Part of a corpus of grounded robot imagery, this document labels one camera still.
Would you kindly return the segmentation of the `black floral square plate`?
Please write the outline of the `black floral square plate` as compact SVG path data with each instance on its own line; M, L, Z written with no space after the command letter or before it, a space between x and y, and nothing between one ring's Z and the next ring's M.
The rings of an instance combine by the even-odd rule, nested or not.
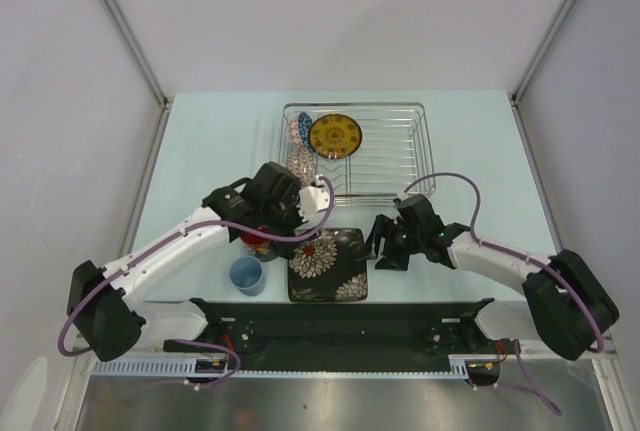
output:
M322 229L287 261L294 303L359 302L368 297L366 247L359 228Z

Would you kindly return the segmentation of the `yellow patterned round plate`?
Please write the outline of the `yellow patterned round plate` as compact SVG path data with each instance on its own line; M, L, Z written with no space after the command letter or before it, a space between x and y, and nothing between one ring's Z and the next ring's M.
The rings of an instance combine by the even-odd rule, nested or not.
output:
M338 160L353 155L360 148L363 132L358 122L345 114L325 114L312 123L308 139L315 154Z

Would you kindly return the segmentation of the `blue triangle patterned bowl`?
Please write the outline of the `blue triangle patterned bowl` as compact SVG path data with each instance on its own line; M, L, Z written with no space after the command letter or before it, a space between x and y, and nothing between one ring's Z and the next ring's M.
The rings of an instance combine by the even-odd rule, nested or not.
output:
M297 148L304 147L314 153L309 138L312 125L313 119L311 116L307 112L300 112L288 125L287 137Z

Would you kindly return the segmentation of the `steel wire dish rack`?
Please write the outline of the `steel wire dish rack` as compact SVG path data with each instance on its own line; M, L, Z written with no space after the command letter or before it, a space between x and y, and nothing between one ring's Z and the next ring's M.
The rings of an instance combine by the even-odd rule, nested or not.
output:
M362 129L360 148L347 158L329 160L311 153L316 175L331 181L338 206L390 205L396 194L405 189L427 196L434 192L433 178L411 185L433 172L422 104L290 103L283 110L279 159L283 166L296 148L287 137L287 128L300 112L307 112L313 122L325 114L345 114L355 119Z

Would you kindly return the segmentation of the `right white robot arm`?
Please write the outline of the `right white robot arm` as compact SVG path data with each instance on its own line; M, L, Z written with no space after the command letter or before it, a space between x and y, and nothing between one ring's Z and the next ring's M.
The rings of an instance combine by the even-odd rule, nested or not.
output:
M399 216L379 214L365 241L365 256L382 270L405 271L410 257L422 254L432 263L476 273L510 288L526 299L528 334L507 325L506 314L495 325L484 316L495 305L483 305L461 327L463 344L484 352L498 339L539 340L560 357L574 361L597 342L596 334L615 324L620 313L584 259L564 249L556 255L531 255L472 235L471 228L445 224L428 198L394 199Z

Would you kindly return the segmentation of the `red patterned white bowl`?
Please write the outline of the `red patterned white bowl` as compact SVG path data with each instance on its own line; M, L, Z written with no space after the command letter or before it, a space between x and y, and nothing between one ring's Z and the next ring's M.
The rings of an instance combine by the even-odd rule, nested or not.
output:
M311 152L304 146L297 146L287 157L286 168L301 182L302 187L315 183L316 166Z

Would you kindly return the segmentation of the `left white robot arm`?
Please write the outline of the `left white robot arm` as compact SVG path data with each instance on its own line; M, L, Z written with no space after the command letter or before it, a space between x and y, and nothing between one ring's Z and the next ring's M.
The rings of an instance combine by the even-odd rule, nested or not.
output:
M303 184L275 162L263 164L252 178L214 189L188 217L146 246L103 266L87 260L74 269L59 352L74 356L65 339L75 328L99 360L123 356L151 324L141 311L147 296L191 261L243 234L276 243L285 255L318 231L299 235L297 229L314 217L328 220L334 206L327 177L315 175Z

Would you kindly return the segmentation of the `red and black mug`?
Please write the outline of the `red and black mug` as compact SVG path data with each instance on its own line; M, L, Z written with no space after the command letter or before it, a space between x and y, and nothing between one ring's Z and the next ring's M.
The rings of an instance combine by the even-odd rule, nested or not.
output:
M288 259L297 247L296 243L272 240L249 233L240 236L248 254L261 262L270 262L278 258Z

